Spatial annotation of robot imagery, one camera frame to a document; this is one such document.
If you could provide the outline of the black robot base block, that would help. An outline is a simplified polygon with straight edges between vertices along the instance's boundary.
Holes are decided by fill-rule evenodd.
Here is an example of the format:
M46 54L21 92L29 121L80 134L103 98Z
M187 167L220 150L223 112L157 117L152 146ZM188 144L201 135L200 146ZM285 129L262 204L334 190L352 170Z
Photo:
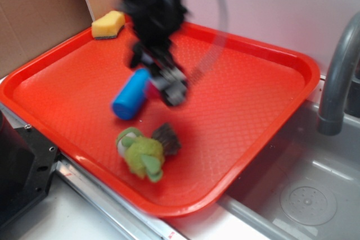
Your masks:
M13 128L1 114L1 229L47 197L58 155L36 128Z

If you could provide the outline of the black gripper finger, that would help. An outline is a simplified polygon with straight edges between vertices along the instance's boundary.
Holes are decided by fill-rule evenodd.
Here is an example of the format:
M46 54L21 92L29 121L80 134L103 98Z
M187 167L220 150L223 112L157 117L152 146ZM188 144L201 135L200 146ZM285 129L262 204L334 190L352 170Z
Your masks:
M155 49L147 53L152 59L148 66L151 82L159 91L161 99L169 107L180 106L186 100L187 77L169 51Z
M132 48L133 56L129 62L129 67L131 69L135 69L137 66L142 65L144 67L147 67L147 54L143 50L143 46L141 42L137 42L134 44Z

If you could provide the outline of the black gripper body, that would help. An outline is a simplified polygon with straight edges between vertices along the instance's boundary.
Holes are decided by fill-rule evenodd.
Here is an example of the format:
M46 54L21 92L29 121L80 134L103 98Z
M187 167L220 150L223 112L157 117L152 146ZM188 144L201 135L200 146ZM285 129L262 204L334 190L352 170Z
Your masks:
M167 53L170 36L180 29L187 12L181 0L123 0L122 8L131 17L138 38L133 46L136 55Z

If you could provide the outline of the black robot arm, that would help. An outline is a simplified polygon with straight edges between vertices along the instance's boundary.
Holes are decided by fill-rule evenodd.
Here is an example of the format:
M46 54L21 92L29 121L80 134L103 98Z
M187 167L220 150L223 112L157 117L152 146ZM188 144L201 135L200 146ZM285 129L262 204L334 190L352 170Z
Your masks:
M138 38L129 67L144 66L163 102L181 105L188 91L187 78L170 51L170 36L181 28L187 12L181 0L122 0L120 9L131 18Z

